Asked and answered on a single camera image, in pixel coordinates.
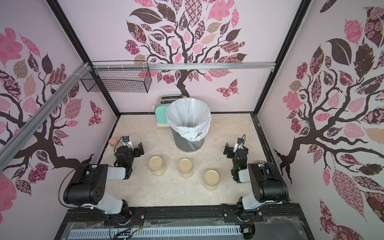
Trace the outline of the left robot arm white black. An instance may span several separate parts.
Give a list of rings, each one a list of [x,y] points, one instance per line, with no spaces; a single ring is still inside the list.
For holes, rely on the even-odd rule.
[[[116,222],[123,225],[134,219],[134,214],[125,200],[117,199],[107,193],[106,184],[110,181],[128,180],[133,172],[134,159],[145,154],[143,143],[132,148],[124,143],[115,151],[116,163],[80,165],[69,181],[63,194],[64,206],[68,208],[90,208],[116,216]]]

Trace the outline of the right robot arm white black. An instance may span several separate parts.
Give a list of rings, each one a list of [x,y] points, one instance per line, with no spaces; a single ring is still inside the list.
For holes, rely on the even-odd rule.
[[[223,205],[225,220],[244,221],[262,215],[268,204],[280,204],[288,200],[289,191],[274,163],[248,163],[249,149],[244,145],[225,145],[223,154],[232,160],[232,179],[238,184],[250,184],[252,191],[240,197],[236,205]]]

